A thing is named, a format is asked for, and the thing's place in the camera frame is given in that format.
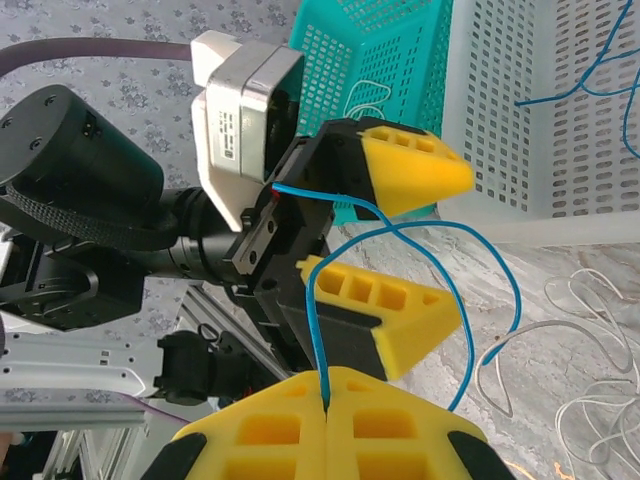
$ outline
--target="purple cable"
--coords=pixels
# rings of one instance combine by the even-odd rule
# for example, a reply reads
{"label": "purple cable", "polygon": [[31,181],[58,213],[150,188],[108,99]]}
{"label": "purple cable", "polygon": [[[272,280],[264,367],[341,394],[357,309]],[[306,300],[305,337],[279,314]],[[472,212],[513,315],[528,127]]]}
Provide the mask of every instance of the purple cable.
{"label": "purple cable", "polygon": [[147,402],[143,402],[139,398],[132,397],[131,395],[125,395],[125,394],[122,394],[122,396],[126,398],[129,402],[138,405],[145,412],[149,412],[153,415],[158,415],[159,417],[163,417],[167,420],[171,420],[172,422],[179,423],[182,426],[189,425],[191,423],[190,421],[185,420],[182,417],[178,417],[177,415],[173,415],[172,413],[165,412],[164,410],[160,410],[159,408],[149,405]]}
{"label": "purple cable", "polygon": [[128,57],[191,61],[187,44],[121,38],[49,38],[18,43],[0,50],[0,78],[37,62],[71,57]]}

